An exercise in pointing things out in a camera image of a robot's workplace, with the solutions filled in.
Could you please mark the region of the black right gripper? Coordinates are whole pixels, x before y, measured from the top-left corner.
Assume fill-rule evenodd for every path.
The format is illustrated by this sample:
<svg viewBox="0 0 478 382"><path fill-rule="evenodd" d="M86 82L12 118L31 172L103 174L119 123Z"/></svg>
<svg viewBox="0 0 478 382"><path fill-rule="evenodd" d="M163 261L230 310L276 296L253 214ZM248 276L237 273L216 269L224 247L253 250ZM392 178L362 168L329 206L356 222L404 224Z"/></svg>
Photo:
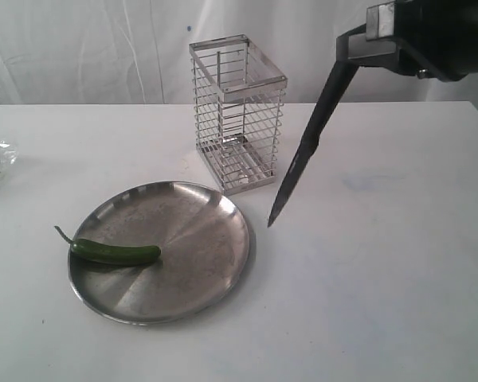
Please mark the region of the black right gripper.
<svg viewBox="0 0 478 382"><path fill-rule="evenodd" d="M419 79L456 82L478 73L478 1L396 1L394 36ZM397 59L392 41L366 39L366 24L336 39L336 60L388 68Z"/></svg>

